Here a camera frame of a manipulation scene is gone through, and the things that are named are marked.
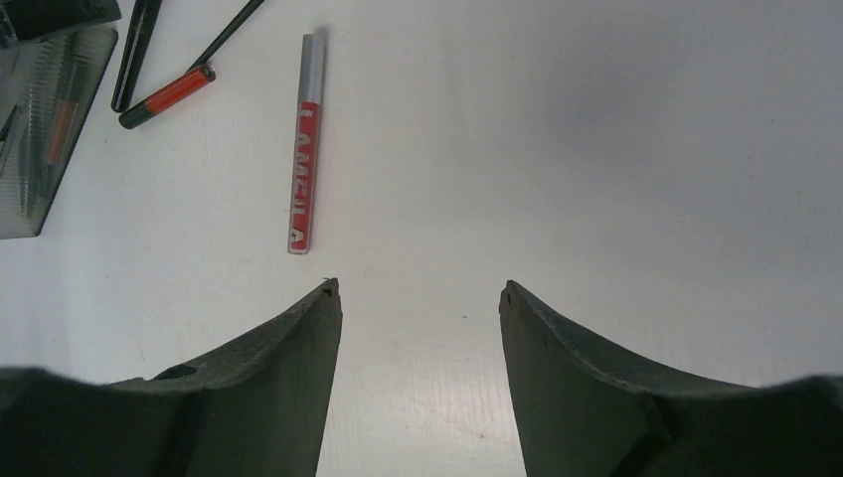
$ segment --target tabletop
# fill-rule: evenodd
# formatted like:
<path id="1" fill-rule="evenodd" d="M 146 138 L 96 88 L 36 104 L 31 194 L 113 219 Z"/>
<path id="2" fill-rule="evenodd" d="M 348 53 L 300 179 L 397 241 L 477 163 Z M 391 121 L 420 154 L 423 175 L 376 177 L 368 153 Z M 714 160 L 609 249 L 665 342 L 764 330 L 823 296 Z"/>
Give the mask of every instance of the tabletop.
<path id="1" fill-rule="evenodd" d="M 135 95 L 245 2 L 164 2 Z M 834 0 L 266 0 L 218 79 L 110 110 L 132 2 L 39 238 L 0 241 L 0 364 L 150 378 L 340 280 L 319 475 L 524 475 L 516 279 L 648 358 L 843 370 Z M 301 37 L 328 34 L 308 255 L 286 251 Z"/>

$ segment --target red pen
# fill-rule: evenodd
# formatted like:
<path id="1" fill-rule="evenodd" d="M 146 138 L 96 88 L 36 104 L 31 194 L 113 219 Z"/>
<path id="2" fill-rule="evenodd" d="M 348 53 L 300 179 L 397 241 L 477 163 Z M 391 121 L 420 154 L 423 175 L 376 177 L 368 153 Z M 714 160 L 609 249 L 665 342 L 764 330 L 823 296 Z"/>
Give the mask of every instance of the red pen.
<path id="1" fill-rule="evenodd" d="M 301 47 L 301 74 L 298 84 L 289 242 L 287 243 L 287 251 L 298 255 L 304 255 L 310 251 L 324 78 L 325 38 L 322 35 L 305 35 Z"/>
<path id="2" fill-rule="evenodd" d="M 140 101 L 128 111 L 120 114 L 120 125 L 126 129 L 134 129 L 216 78 L 217 74 L 214 73 L 214 70 L 211 70 L 211 67 L 199 65 L 162 87 L 158 92 Z"/>

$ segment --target white table surface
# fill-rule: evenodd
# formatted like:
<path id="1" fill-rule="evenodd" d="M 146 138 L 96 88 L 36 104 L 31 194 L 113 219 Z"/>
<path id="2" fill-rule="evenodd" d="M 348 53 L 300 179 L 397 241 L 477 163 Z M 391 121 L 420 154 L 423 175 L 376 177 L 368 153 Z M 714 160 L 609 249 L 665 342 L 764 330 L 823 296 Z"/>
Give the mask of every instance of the white table surface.
<path id="1" fill-rule="evenodd" d="M 164 2 L 136 97 L 244 1 Z M 843 372 L 839 1 L 267 0 L 214 84 L 134 131 L 109 109 L 120 3 L 42 236 L 0 241 L 0 364 L 152 377 L 337 276 L 323 477 L 524 474 L 508 278 L 706 377 Z M 315 243 L 292 256 L 300 42 L 318 26 Z"/>

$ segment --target clear plastic case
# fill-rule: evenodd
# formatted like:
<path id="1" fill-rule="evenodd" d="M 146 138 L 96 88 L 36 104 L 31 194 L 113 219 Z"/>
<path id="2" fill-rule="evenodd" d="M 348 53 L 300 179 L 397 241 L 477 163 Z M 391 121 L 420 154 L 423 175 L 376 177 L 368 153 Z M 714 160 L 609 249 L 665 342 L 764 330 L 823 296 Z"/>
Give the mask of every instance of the clear plastic case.
<path id="1" fill-rule="evenodd" d="M 0 239 L 41 232 L 116 41 L 98 25 L 0 52 Z"/>

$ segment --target black pen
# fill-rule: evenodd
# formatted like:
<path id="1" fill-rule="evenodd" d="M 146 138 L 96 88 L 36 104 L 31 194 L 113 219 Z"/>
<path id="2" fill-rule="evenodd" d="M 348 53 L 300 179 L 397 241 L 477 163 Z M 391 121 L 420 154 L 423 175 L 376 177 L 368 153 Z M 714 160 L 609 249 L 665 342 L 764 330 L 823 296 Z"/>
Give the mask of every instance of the black pen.
<path id="1" fill-rule="evenodd" d="M 229 38 L 232 37 L 232 35 L 238 30 L 238 28 L 241 27 L 243 23 L 245 23 L 246 20 L 249 19 L 252 13 L 257 10 L 257 7 L 259 7 L 263 3 L 263 1 L 264 0 L 249 0 L 246 6 L 243 7 L 243 10 L 241 10 L 240 13 L 238 13 L 235 18 L 226 26 L 226 28 L 223 29 L 220 35 L 218 35 L 217 38 L 215 38 L 214 41 L 211 42 L 211 45 L 209 45 L 208 48 L 206 48 L 205 51 L 202 52 L 202 55 L 200 55 L 199 58 L 196 59 L 195 62 L 193 62 L 193 65 L 191 65 L 190 68 L 187 69 L 187 71 L 189 72 L 190 70 L 198 67 L 199 65 L 204 65 L 208 61 L 210 61 L 214 53 L 216 53 L 217 50 L 226 41 L 228 41 Z"/>
<path id="2" fill-rule="evenodd" d="M 12 108 L 12 112 L 9 113 L 9 117 L 6 118 L 5 124 L 3 124 L 3 128 L 0 129 L 0 176 L 3 175 L 3 171 L 6 169 L 6 161 L 9 160 L 9 154 L 12 151 L 12 144 L 15 142 L 15 133 L 18 131 L 20 121 L 18 118 L 21 115 L 21 106 L 15 104 L 15 107 Z"/>
<path id="3" fill-rule="evenodd" d="M 132 18 L 129 22 L 129 33 L 126 35 L 126 47 L 123 50 L 123 60 L 117 74 L 117 85 L 111 98 L 111 109 L 114 112 L 125 112 L 131 106 L 134 88 L 140 76 L 140 67 L 146 57 L 152 31 L 158 20 L 161 0 L 136 0 Z"/>

